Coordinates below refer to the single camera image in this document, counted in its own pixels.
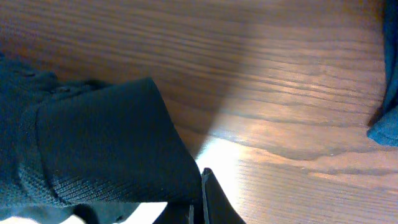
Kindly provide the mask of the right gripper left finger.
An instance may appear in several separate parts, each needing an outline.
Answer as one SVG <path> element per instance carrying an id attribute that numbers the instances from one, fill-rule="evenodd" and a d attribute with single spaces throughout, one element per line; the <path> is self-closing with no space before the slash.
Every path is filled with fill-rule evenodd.
<path id="1" fill-rule="evenodd" d="M 194 224 L 194 206 L 168 203 L 153 224 Z"/>

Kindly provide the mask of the black t-shirt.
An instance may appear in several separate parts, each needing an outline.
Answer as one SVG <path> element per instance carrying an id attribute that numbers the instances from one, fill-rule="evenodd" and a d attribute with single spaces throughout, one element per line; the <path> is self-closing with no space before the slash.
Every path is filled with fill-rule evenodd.
<path id="1" fill-rule="evenodd" d="M 201 175 L 151 78 L 61 82 L 1 58 L 1 219 L 122 222 L 138 202 L 199 212 Z"/>

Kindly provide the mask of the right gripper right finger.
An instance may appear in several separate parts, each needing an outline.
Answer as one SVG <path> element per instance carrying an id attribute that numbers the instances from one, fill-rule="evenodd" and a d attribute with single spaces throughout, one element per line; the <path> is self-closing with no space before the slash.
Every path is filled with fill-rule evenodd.
<path id="1" fill-rule="evenodd" d="M 214 172 L 204 168 L 201 177 L 205 224 L 246 224 L 231 206 Z"/>

